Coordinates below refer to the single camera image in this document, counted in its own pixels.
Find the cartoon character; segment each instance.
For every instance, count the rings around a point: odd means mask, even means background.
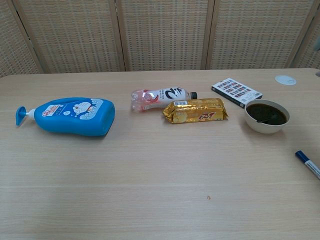
[[[79,115],[81,113],[88,111],[89,109],[91,110],[90,107],[91,107],[91,103],[84,101],[79,104],[75,104],[73,107],[73,111],[75,112],[75,114]]]

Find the white bowl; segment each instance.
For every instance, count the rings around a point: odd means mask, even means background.
[[[282,112],[287,121],[284,124],[281,125],[269,125],[269,124],[265,124],[262,122],[257,122],[256,119],[254,119],[253,117],[251,117],[249,115],[249,113],[247,112],[247,107],[249,107],[250,105],[253,104],[265,104],[265,105],[269,105],[272,106],[276,109],[278,109],[280,112]],[[250,128],[252,128],[253,130],[256,130],[259,133],[262,134],[273,134],[276,133],[278,131],[280,131],[290,120],[290,114],[289,112],[281,105],[279,105],[278,103],[275,103],[273,101],[268,101],[268,100],[263,100],[263,99],[256,99],[256,100],[252,100],[250,102],[248,102],[245,105],[244,108],[244,119],[246,121],[246,123],[250,126]]]

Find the blue pump nozzle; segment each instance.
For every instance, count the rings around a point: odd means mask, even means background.
[[[20,106],[15,112],[15,124],[19,126],[26,115],[26,108],[24,106]]]

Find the biscuit package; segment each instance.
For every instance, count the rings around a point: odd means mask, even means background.
[[[220,98],[174,101],[163,110],[163,114],[172,124],[218,121],[228,117]]]

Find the wooden table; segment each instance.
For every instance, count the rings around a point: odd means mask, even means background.
[[[319,240],[316,69],[190,70],[11,75],[0,79],[0,239]],[[296,78],[281,85],[276,75]],[[130,110],[135,89],[181,86],[216,98],[234,78],[283,105],[291,120],[272,135],[250,129],[224,99],[228,120],[170,124],[160,110]],[[18,106],[88,96],[116,107],[106,137],[53,134]]]

